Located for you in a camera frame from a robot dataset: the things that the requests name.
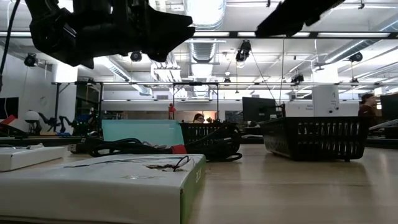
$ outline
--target metal frame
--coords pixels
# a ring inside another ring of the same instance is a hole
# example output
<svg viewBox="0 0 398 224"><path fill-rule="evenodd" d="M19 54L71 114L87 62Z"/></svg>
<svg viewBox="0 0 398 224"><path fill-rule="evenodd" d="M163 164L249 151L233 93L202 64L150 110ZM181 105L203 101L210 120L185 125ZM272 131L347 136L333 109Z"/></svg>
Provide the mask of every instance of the metal frame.
<svg viewBox="0 0 398 224"><path fill-rule="evenodd" d="M217 119L220 118L220 115L219 115L219 113L220 113L220 106L219 106L219 97L218 97L218 90L220 89L220 84L219 84L219 83L217 83L217 82L214 82L214 83L212 83L212 82L209 82L209 83L175 82L175 83L172 83L172 85L173 85L173 106L175 106L175 94L178 93L178 91L180 91L185 85L189 85L189 86L202 86L202 85L207 85L207 86L209 86L209 88L210 88L210 85L215 85L215 86L217 87L217 92L216 92L216 94L217 94ZM176 85L181 85L181 86L182 86L180 89L177 90L177 92L175 92L175 86L176 86Z"/></svg>
<svg viewBox="0 0 398 224"><path fill-rule="evenodd" d="M387 122L375 125L373 127L370 127L369 130L372 131L372 130L379 129L379 128L385 128L385 127L388 127L388 126L391 126L391 125L394 125L394 124L398 124L398 119L395 119L395 120L392 120L392 121L387 121Z"/></svg>
<svg viewBox="0 0 398 224"><path fill-rule="evenodd" d="M0 30L0 38L4 38L6 30ZM29 31L13 31L11 37L15 39L31 39ZM397 40L398 32L342 32L342 31L309 31L298 32L287 37L277 35L270 37L256 37L254 31L208 31L197 30L193 37L187 41L195 39L340 39L340 40Z"/></svg>
<svg viewBox="0 0 398 224"><path fill-rule="evenodd" d="M95 82L93 85L153 85L153 86L172 86L172 82ZM219 86L314 86L314 85L337 85L337 86L398 86L398 82L336 82L336 83L314 83L314 82L303 82L303 83L280 83L280 82L237 82L237 83L225 83L225 82L182 82L184 85L215 85Z"/></svg>
<svg viewBox="0 0 398 224"><path fill-rule="evenodd" d="M54 117L55 119L58 120L58 104L59 104L59 98L60 94L68 88L70 85L100 85L100 90L99 90L99 99L98 99L98 124L97 124L97 131L100 131L100 127L102 125L102 102L104 101L104 83L102 82L90 82L90 83L85 83L85 82L74 82L74 83L52 83L53 85L57 86L57 92L55 94L55 112L54 112ZM55 132L57 130L57 127L53 127L53 131Z"/></svg>

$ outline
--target ceiling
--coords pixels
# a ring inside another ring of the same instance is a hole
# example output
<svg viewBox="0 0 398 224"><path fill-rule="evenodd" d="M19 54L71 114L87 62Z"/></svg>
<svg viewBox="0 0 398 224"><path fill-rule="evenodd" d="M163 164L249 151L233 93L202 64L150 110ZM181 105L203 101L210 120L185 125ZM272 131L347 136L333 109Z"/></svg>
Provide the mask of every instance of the ceiling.
<svg viewBox="0 0 398 224"><path fill-rule="evenodd" d="M388 18L396 16L398 20L398 1L396 0L372 0L364 1L366 7L358 9L359 0L347 0L335 10L325 13L322 19L311 27L305 27L304 31L376 31L380 23ZM72 1L61 0L63 6L71 7ZM276 7L277 1L272 1L271 7L265 7L266 1L256 0L227 0L226 13L221 30L228 31L255 31L257 25L263 21ZM7 28L7 7L9 1L0 0L0 30ZM166 0L167 12L183 14L182 0ZM26 5L21 4L17 12L13 30L29 30L31 17ZM241 39L225 39L219 44L215 66L213 67L213 80L222 80L226 77L225 72L230 72L231 81L235 82L261 82L261 74L269 82L280 82L282 75L289 82L295 72L289 73L291 69L314 55L330 54L350 40L297 40L297 39L250 39L252 45L252 55L246 60L243 68L237 68L234 61L236 49L240 46ZM178 65L181 67L181 77L190 76L188 44L184 43L174 50L174 55ZM338 62L334 66L338 67L339 79L349 81L354 75L371 72L385 65L396 62L398 51L392 50L375 59L368 60L377 55L387 52L398 46L396 40L382 40L364 50L362 62L354 63L354 69L349 62ZM37 52L38 57L48 63L57 61L45 54L38 52L30 39L12 39L10 51L16 55L24 57L29 52ZM151 61L144 55L141 62L131 62L129 57L114 55L113 59L124 68L137 75L140 81L150 80ZM306 81L311 81L311 68L300 71L305 75ZM95 65L94 70L81 67L80 76L93 77L101 82L112 82L118 80L103 65ZM364 82L377 82L383 78L398 75L398 69L391 69L385 73L371 76Z"/></svg>

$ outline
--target lab workstation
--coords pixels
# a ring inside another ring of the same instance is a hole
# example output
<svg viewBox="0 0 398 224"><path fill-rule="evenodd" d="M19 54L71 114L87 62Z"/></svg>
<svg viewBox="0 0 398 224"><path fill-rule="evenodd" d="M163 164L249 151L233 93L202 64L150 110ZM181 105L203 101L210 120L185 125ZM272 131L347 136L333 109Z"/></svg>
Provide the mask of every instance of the lab workstation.
<svg viewBox="0 0 398 224"><path fill-rule="evenodd" d="M397 8L0 0L0 223L397 223Z"/></svg>

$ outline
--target woman with dark hair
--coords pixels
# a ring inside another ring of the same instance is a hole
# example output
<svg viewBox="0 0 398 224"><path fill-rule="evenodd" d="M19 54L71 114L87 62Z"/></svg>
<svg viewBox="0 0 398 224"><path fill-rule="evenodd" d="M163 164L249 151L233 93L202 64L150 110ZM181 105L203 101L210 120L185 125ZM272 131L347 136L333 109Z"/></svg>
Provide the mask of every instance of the woman with dark hair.
<svg viewBox="0 0 398 224"><path fill-rule="evenodd" d="M359 106L358 116L369 118L369 127L377 125L376 113L374 107L377 105L376 97L367 93L362 96L361 105Z"/></svg>
<svg viewBox="0 0 398 224"><path fill-rule="evenodd" d="M203 122L205 122L205 118L203 117L203 115L195 114L195 116L193 117L193 123L194 124L202 124Z"/></svg>

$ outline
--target black monitor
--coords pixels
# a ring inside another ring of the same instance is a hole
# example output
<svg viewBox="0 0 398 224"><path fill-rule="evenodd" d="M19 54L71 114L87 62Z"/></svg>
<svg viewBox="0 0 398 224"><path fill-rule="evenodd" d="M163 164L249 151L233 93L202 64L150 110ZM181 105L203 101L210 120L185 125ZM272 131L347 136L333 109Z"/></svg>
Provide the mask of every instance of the black monitor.
<svg viewBox="0 0 398 224"><path fill-rule="evenodd" d="M273 99L243 97L243 120L268 121L276 112L276 101Z"/></svg>
<svg viewBox="0 0 398 224"><path fill-rule="evenodd" d="M19 98L0 98L0 119L7 119L11 115L18 118Z"/></svg>
<svg viewBox="0 0 398 224"><path fill-rule="evenodd" d="M380 96L382 117L386 120L398 119L398 94Z"/></svg>

